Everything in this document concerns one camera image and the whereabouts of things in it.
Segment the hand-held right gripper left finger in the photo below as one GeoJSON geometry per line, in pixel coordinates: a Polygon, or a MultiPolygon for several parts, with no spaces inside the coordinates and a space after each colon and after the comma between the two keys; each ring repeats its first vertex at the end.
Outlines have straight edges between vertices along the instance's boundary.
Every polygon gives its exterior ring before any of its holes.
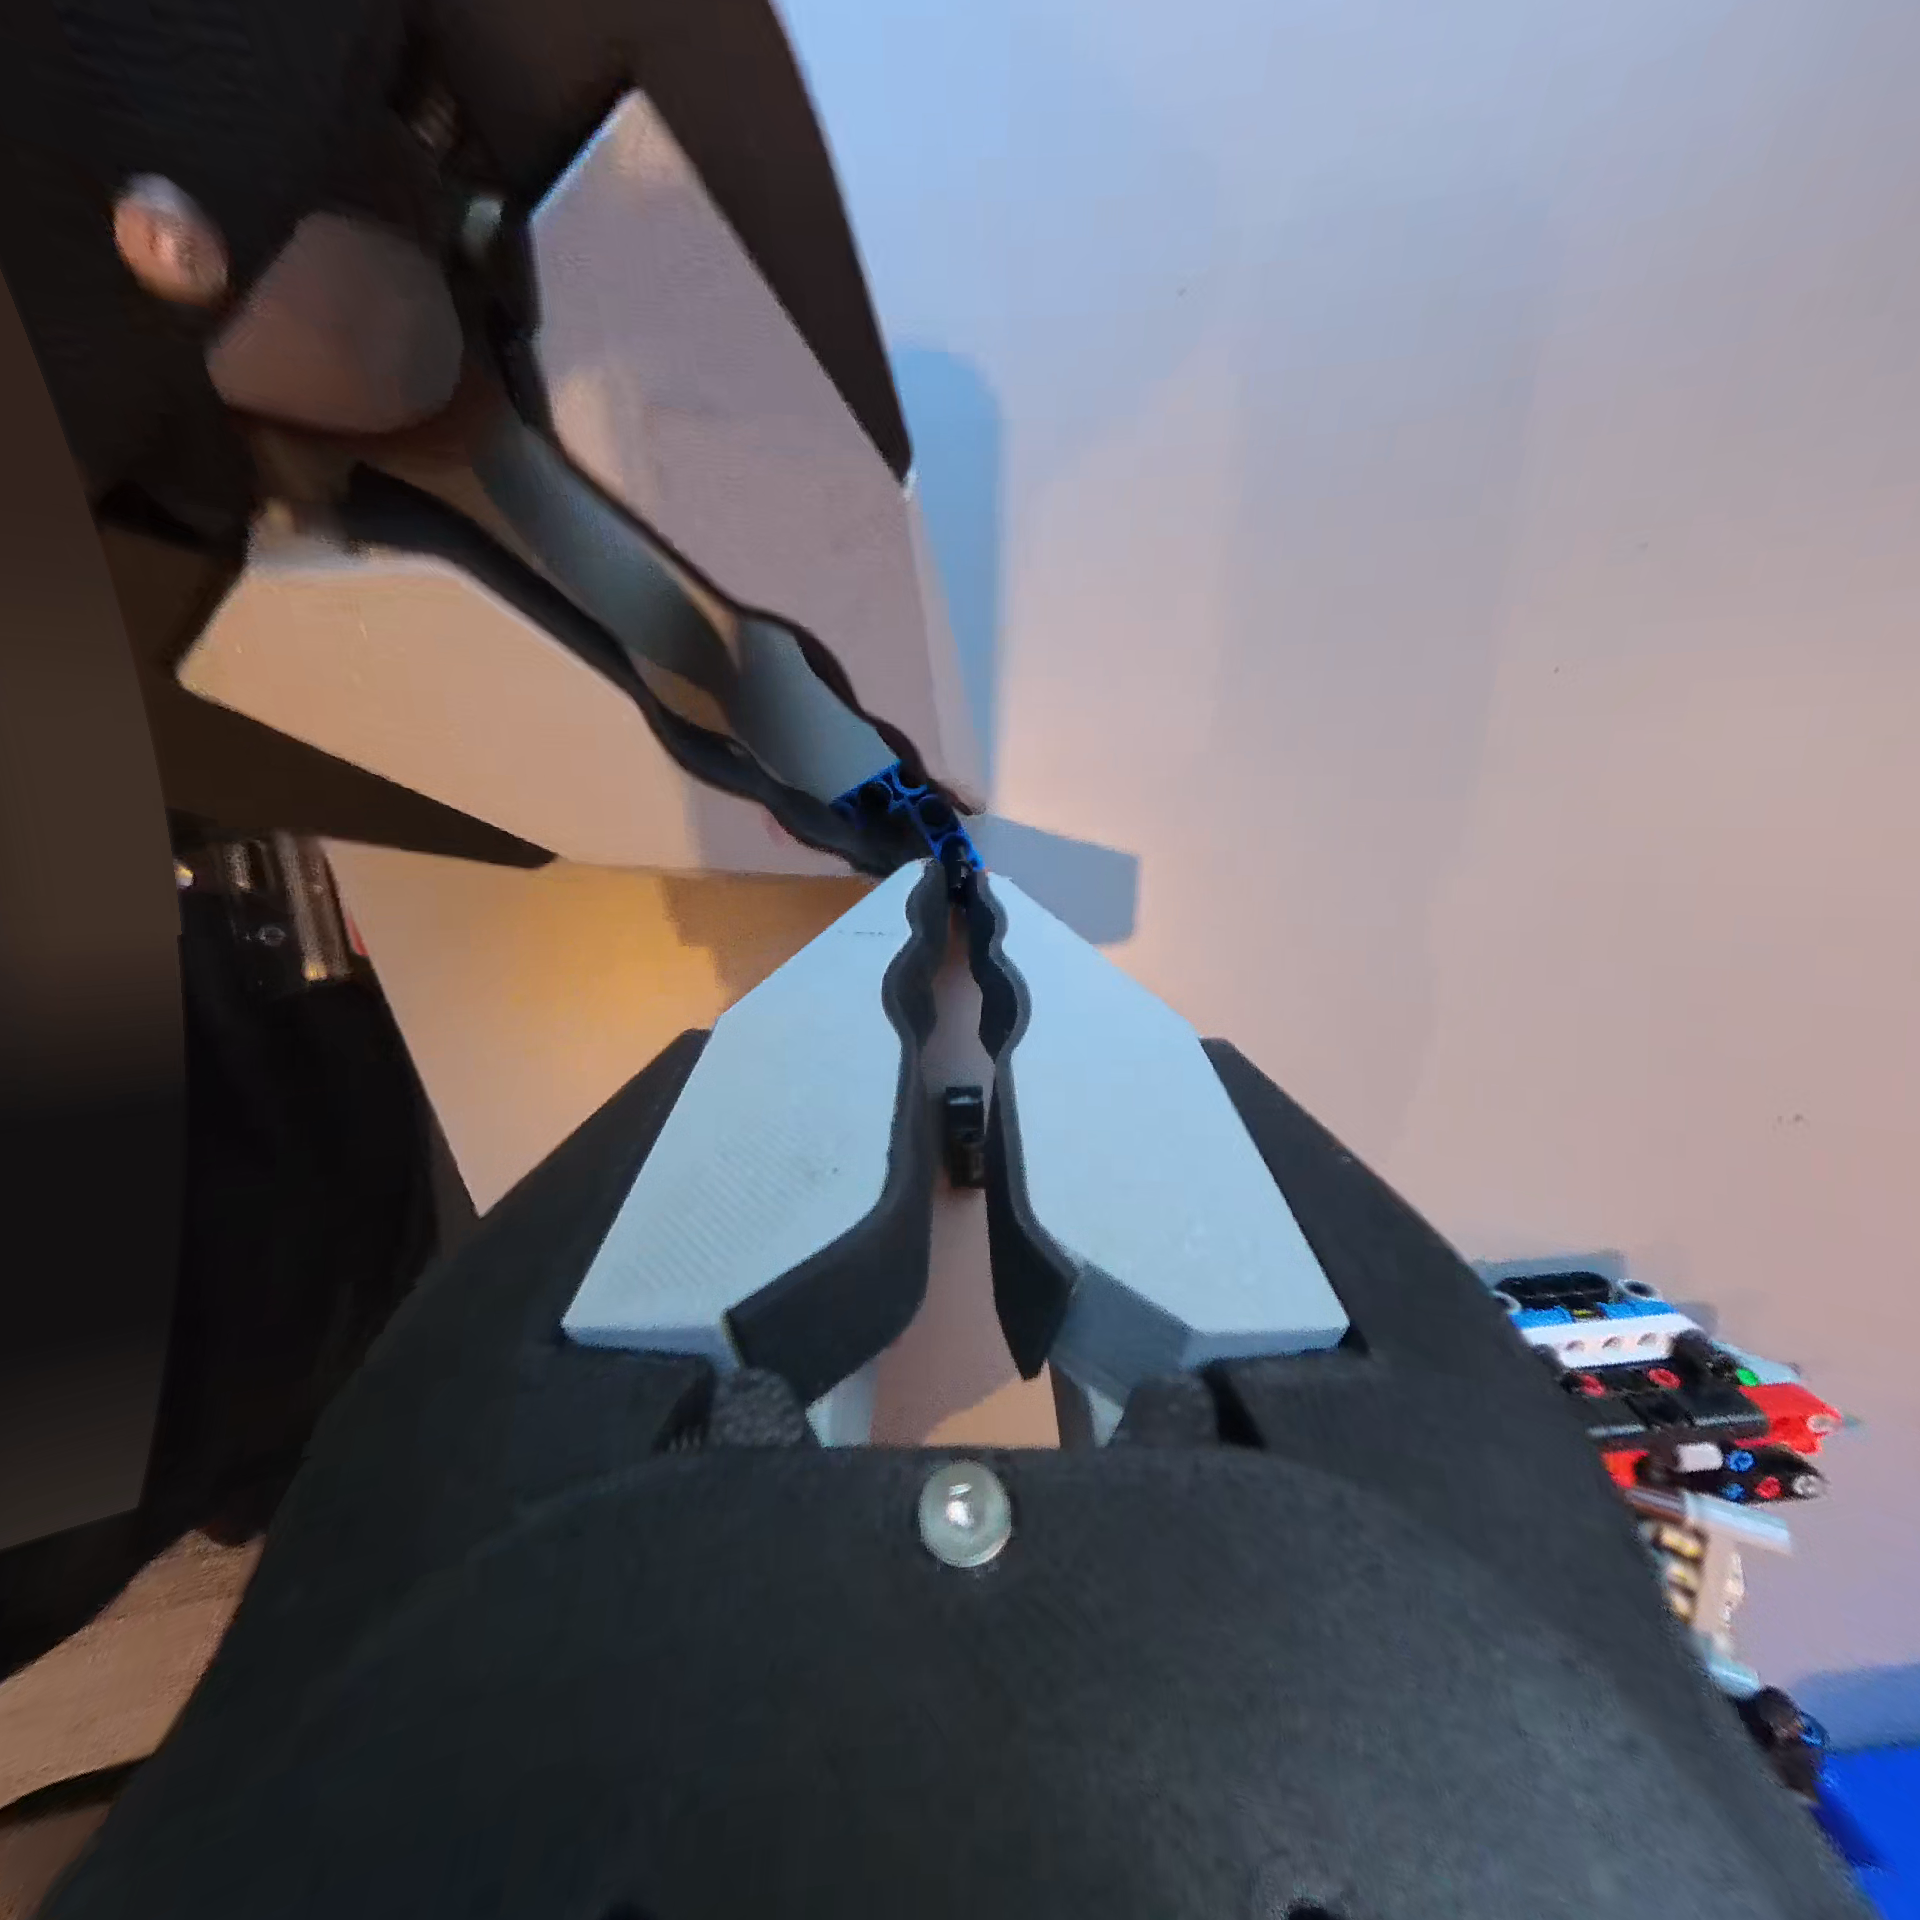
{"type": "Polygon", "coordinates": [[[824,1406],[916,1325],[944,941],[948,883],[931,859],[713,1021],[561,1314],[575,1349],[755,1370],[824,1406]]]}

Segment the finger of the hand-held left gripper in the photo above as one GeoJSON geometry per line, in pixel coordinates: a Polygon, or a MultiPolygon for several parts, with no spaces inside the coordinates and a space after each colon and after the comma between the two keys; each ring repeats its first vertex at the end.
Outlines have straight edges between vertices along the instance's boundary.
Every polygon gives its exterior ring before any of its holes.
{"type": "Polygon", "coordinates": [[[575,866],[886,880],[910,827],[775,780],[685,722],[532,560],[451,500],[355,466],[271,506],[178,682],[575,866]]]}
{"type": "Polygon", "coordinates": [[[561,455],[659,545],[700,635],[627,635],[646,689],[677,722],[775,751],[775,774],[893,763],[834,689],[893,725],[969,812],[982,736],[918,506],[797,320],[753,267],[646,94],[619,94],[528,218],[548,413],[561,455]]]}

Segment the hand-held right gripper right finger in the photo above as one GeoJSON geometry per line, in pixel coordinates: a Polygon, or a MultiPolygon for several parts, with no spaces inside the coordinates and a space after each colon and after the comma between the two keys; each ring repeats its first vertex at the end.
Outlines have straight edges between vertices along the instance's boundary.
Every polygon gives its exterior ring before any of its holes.
{"type": "Polygon", "coordinates": [[[1201,1030],[1009,880],[969,883],[992,1297],[1060,1444],[1108,1444],[1148,1378],[1350,1336],[1299,1209],[1201,1030]]]}

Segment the blue L-shaped toy beam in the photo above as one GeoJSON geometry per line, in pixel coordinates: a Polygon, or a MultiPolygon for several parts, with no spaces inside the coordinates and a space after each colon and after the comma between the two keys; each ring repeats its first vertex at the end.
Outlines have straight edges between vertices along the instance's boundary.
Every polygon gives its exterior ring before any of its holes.
{"type": "Polygon", "coordinates": [[[941,861],[948,880],[984,872],[969,818],[953,809],[953,797],[916,780],[901,763],[834,797],[834,812],[877,840],[888,853],[941,861]]]}

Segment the partly built toy car chassis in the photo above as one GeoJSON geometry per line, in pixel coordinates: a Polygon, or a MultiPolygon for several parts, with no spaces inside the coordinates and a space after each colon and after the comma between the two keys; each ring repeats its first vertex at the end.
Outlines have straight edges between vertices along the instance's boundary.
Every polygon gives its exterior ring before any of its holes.
{"type": "Polygon", "coordinates": [[[1632,1511],[1670,1621],[1798,1804],[1830,1773],[1822,1726],[1736,1649],[1745,1556],[1795,1547],[1790,1511],[1830,1497],[1843,1414],[1790,1363],[1718,1336],[1658,1288],[1610,1264],[1488,1262],[1511,1331],[1548,1363],[1632,1511]]]}

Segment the blue plastic bin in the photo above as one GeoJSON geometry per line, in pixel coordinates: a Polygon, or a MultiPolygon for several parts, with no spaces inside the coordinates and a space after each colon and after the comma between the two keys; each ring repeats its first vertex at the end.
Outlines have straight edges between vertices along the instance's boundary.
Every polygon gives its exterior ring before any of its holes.
{"type": "Polygon", "coordinates": [[[1920,1913],[1920,1748],[1830,1753],[1820,1822],[1877,1920],[1920,1913]]]}

